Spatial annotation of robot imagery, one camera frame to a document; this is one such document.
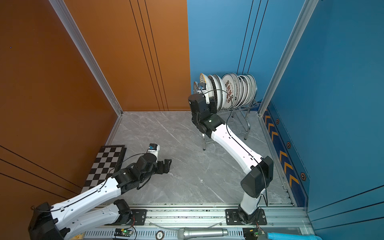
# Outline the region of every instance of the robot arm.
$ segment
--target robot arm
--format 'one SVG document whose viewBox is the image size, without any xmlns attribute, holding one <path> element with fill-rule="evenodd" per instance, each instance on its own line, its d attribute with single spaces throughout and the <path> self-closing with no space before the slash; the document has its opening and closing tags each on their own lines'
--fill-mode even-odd
<svg viewBox="0 0 384 240">
<path fill-rule="evenodd" d="M 150 144 L 147 153 L 139 157 L 136 163 L 120 169 L 94 188 L 52 206 L 45 202 L 36 207 L 28 227 L 31 240 L 67 240 L 103 224 L 128 222 L 132 213 L 124 200 L 116 200 L 105 208 L 88 211 L 131 189 L 140 189 L 153 174 L 168 173 L 172 160 L 166 159 L 165 163 L 157 161 L 159 149 L 157 144 Z"/>
<path fill-rule="evenodd" d="M 263 158 L 252 151 L 231 131 L 222 118 L 212 114 L 212 107 L 206 103 L 203 94 L 190 95 L 188 100 L 195 126 L 227 150 L 246 174 L 240 182 L 245 193 L 239 205 L 239 217 L 245 224 L 252 223 L 261 194 L 265 193 L 265 188 L 273 179 L 272 159 Z"/>
</svg>

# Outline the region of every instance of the black and white checkered board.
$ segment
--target black and white checkered board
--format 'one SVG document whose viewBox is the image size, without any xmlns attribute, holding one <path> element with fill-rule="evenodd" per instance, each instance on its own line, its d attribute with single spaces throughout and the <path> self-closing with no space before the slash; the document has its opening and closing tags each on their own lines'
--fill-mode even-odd
<svg viewBox="0 0 384 240">
<path fill-rule="evenodd" d="M 120 170 L 126 150 L 125 145 L 101 147 L 81 192 L 97 186 L 112 176 L 115 171 Z"/>
</svg>

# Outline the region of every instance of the white plate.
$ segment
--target white plate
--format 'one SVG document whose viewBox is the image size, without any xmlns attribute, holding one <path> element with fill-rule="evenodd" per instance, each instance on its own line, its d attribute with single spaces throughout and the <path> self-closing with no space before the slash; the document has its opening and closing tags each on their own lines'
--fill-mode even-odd
<svg viewBox="0 0 384 240">
<path fill-rule="evenodd" d="M 243 76 L 239 76 L 239 79 L 243 82 L 243 85 L 244 85 L 243 86 L 243 97 L 242 97 L 240 103 L 238 104 L 238 106 L 241 107 L 244 105 L 244 102 L 248 97 L 248 82 L 245 80 L 245 78 Z"/>
<path fill-rule="evenodd" d="M 232 102 L 235 98 L 235 80 L 231 76 L 231 74 L 226 74 L 222 78 L 223 83 L 225 85 L 225 89 L 227 91 L 227 97 L 225 98 L 225 102 L 223 104 L 223 109 L 230 109 L 232 106 Z"/>
<path fill-rule="evenodd" d="M 210 91 L 209 93 L 206 93 L 206 94 L 208 94 L 208 97 L 213 97 L 214 92 L 212 90 L 214 88 L 212 87 L 211 81 L 209 80 L 209 78 L 205 74 L 200 73 L 200 83 L 206 83 L 206 89 L 207 89 L 207 91 Z"/>
<path fill-rule="evenodd" d="M 251 98 L 252 83 L 251 83 L 251 79 L 244 75 L 240 75 L 239 77 L 241 77 L 244 80 L 244 83 L 247 86 L 247 93 L 245 94 L 245 99 L 242 103 L 242 106 L 245 106 L 249 102 L 249 99 Z"/>
<path fill-rule="evenodd" d="M 221 95 L 221 91 L 220 91 L 221 84 L 212 75 L 209 75 L 208 78 L 211 81 L 212 87 L 214 89 L 213 93 L 214 93 L 214 98 L 216 101 L 216 108 L 217 108 L 217 110 L 219 110 L 219 107 L 221 107 L 221 104 L 222 104 L 222 99 L 221 99 L 222 95 Z"/>
<path fill-rule="evenodd" d="M 240 96 L 240 81 L 239 81 L 239 78 L 237 77 L 237 75 L 235 73 L 230 73 L 232 78 L 234 79 L 234 82 L 235 82 L 235 98 L 233 99 L 233 106 L 237 106 L 237 103 L 239 102 L 239 97 Z"/>
<path fill-rule="evenodd" d="M 243 100 L 243 96 L 244 96 L 244 82 L 241 78 L 239 78 L 239 76 L 237 76 L 237 78 L 239 80 L 240 91 L 239 91 L 239 97 L 238 97 L 239 99 L 238 99 L 236 107 L 239 107 L 241 101 Z"/>
<path fill-rule="evenodd" d="M 249 77 L 251 79 L 251 83 L 252 83 L 252 93 L 251 93 L 251 99 L 249 101 L 249 103 L 252 102 L 253 99 L 255 99 L 256 95 L 257 95 L 257 85 L 256 85 L 256 80 L 255 78 L 251 75 L 251 74 L 245 74 L 245 76 Z"/>
<path fill-rule="evenodd" d="M 217 76 L 216 74 L 213 74 L 212 76 L 213 76 L 214 78 L 216 78 L 216 79 L 218 80 L 218 82 L 220 83 L 220 85 L 221 85 L 220 89 L 221 89 L 222 91 L 220 91 L 220 92 L 221 92 L 221 94 L 222 94 L 222 105 L 220 106 L 220 109 L 218 109 L 218 111 L 219 111 L 219 110 L 223 109 L 224 101 L 225 101 L 226 98 L 227 98 L 227 90 L 225 89 L 225 85 L 224 85 L 223 80 L 222 80 L 219 76 Z"/>
<path fill-rule="evenodd" d="M 248 82 L 248 86 L 249 86 L 249 89 L 250 89 L 249 94 L 247 96 L 247 99 L 245 100 L 245 103 L 244 103 L 244 105 L 248 105 L 252 101 L 252 91 L 254 89 L 254 86 L 253 86 L 253 83 L 252 83 L 252 80 L 251 80 L 250 77 L 248 77 L 246 75 L 242 75 L 242 76 Z"/>
</svg>

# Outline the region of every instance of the silver microphone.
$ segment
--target silver microphone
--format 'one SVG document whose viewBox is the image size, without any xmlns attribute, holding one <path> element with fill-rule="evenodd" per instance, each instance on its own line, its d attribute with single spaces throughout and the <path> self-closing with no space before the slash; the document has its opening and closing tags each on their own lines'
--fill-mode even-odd
<svg viewBox="0 0 384 240">
<path fill-rule="evenodd" d="M 224 228 L 181 228 L 177 231 L 177 239 L 179 240 L 202 237 L 222 237 L 227 235 L 228 230 Z"/>
</svg>

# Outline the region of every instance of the small round sticker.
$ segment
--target small round sticker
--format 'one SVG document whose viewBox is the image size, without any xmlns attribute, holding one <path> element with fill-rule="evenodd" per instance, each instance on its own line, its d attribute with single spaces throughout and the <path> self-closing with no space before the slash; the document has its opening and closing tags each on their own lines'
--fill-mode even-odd
<svg viewBox="0 0 384 240">
<path fill-rule="evenodd" d="M 156 239 L 157 240 L 162 240 L 164 238 L 164 232 L 163 231 L 158 231 L 156 233 Z"/>
</svg>

